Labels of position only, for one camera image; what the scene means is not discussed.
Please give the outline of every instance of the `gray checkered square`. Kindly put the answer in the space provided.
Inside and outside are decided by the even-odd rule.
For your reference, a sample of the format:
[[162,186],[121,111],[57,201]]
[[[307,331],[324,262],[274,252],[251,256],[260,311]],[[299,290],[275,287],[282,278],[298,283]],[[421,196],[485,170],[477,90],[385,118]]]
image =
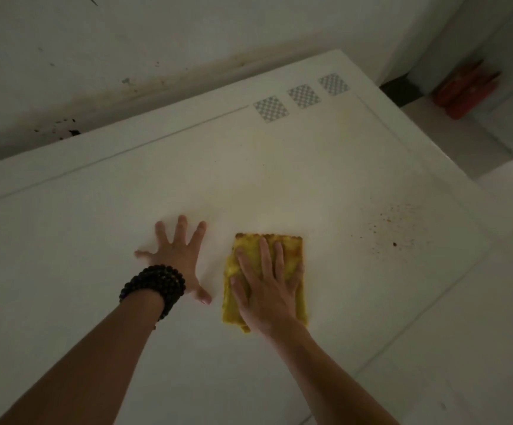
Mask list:
[[292,88],[288,91],[288,95],[292,97],[300,109],[313,106],[314,104],[317,104],[321,101],[321,99],[309,85],[300,85],[296,88]]
[[257,101],[254,103],[254,107],[267,123],[289,115],[284,104],[274,95]]
[[333,96],[349,90],[349,86],[339,77],[337,73],[330,74],[319,79],[319,83]]

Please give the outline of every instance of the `beaded bracelet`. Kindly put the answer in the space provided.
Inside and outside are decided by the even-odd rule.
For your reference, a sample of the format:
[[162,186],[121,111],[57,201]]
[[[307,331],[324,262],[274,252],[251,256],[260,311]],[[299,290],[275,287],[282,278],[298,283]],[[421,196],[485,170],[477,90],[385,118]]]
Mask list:
[[168,316],[168,313],[185,292],[185,279],[179,271],[169,265],[152,265],[130,282],[125,283],[118,296],[119,302],[127,295],[140,289],[151,289],[159,293],[164,299],[164,310],[159,321]]

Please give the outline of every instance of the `finger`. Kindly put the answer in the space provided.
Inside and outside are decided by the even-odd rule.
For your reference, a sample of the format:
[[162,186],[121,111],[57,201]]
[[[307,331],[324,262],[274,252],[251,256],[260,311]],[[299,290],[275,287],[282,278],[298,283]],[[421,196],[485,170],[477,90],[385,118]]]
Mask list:
[[274,279],[272,273],[272,258],[270,257],[270,249],[268,249],[268,242],[264,237],[260,237],[260,259],[262,260],[262,275],[264,280]]
[[176,231],[174,233],[174,245],[185,245],[185,233],[187,232],[187,218],[180,215],[177,219]]
[[211,295],[205,291],[201,286],[199,286],[194,292],[193,292],[193,298],[195,298],[197,301],[201,301],[203,304],[210,305]]
[[281,242],[277,241],[274,243],[274,249],[276,251],[276,265],[274,268],[276,280],[279,283],[284,283],[284,250],[282,249]]
[[156,240],[158,241],[158,248],[167,246],[170,242],[168,241],[168,237],[166,236],[166,226],[164,225],[164,222],[162,222],[161,220],[156,222],[154,229],[156,231]]
[[154,254],[146,252],[145,250],[135,250],[134,257],[138,259],[150,259]]
[[248,306],[247,293],[245,292],[243,284],[240,282],[239,278],[231,277],[231,290],[235,300],[237,300],[239,309],[246,308]]
[[303,279],[303,263],[300,262],[298,266],[295,268],[295,273],[292,278],[288,281],[288,291],[295,292],[298,289],[300,283],[302,283]]
[[201,249],[201,242],[203,241],[203,237],[205,235],[206,230],[207,223],[205,221],[199,222],[197,229],[195,230],[191,237],[191,240],[189,241],[188,247],[190,247],[195,252],[195,256],[199,255],[199,249]]
[[237,259],[239,260],[240,269],[243,271],[245,278],[252,289],[256,289],[260,284],[260,280],[256,277],[250,259],[245,255],[242,248],[237,248]]

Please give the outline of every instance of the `hand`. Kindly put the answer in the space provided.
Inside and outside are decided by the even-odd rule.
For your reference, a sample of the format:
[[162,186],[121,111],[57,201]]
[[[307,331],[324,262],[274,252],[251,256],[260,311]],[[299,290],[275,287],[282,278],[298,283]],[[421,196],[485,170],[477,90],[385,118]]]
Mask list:
[[201,242],[207,229],[207,223],[199,222],[197,229],[193,233],[189,244],[185,243],[185,233],[187,232],[187,218],[180,215],[177,220],[174,242],[170,243],[166,237],[166,227],[164,222],[156,222],[156,239],[158,241],[158,250],[156,253],[150,253],[143,250],[134,252],[137,258],[143,258],[148,265],[169,265],[182,273],[185,279],[185,292],[193,293],[193,297],[203,304],[211,304],[211,296],[205,291],[195,275],[195,266]]
[[274,332],[282,330],[285,326],[299,324],[295,316],[295,291],[303,278],[303,263],[300,263],[289,281],[284,281],[284,251],[282,244],[276,242],[276,263],[272,271],[272,258],[266,240],[261,237],[260,256],[262,259],[263,279],[256,277],[245,252],[237,249],[237,258],[240,268],[251,287],[250,297],[239,278],[231,278],[233,295],[237,299],[240,315],[252,331],[265,336],[272,336]]

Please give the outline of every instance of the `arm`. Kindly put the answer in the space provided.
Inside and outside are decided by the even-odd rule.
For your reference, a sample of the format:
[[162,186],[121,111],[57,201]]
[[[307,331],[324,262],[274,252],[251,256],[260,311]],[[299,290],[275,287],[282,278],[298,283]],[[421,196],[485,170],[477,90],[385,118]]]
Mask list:
[[[136,251],[135,255],[146,258],[149,265],[178,269],[186,280],[186,292],[209,304],[211,297],[195,276],[205,228],[200,223],[186,245],[187,220],[180,216],[170,243],[163,223],[158,222],[158,251]],[[163,309],[164,300],[157,292],[131,293],[13,404],[0,418],[0,425],[112,424]]]
[[240,266],[251,287],[250,297],[246,296],[238,279],[231,282],[247,325],[262,334],[279,353],[318,424],[397,425],[397,421],[339,367],[296,320],[295,290],[302,280],[303,266],[300,264],[291,280],[284,281],[282,246],[277,243],[274,247],[277,258],[273,270],[267,242],[260,240],[262,280],[255,277],[243,251],[238,251]]

